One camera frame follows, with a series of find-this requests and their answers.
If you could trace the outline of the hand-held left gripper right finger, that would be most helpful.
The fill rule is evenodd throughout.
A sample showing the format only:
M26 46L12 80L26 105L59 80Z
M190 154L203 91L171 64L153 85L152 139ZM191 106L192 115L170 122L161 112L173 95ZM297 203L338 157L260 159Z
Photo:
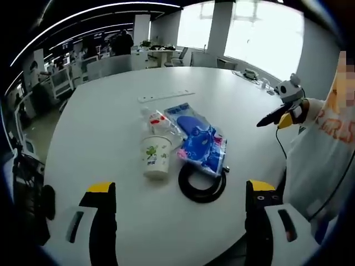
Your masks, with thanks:
M246 182L246 265L304 265L318 249L311 224L274 186Z

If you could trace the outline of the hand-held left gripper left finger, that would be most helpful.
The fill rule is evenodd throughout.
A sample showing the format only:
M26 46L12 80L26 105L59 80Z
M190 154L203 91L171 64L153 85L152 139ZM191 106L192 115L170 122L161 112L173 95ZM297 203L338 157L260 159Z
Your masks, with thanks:
M90 186L54 220L43 248L57 265L116 265L115 183Z

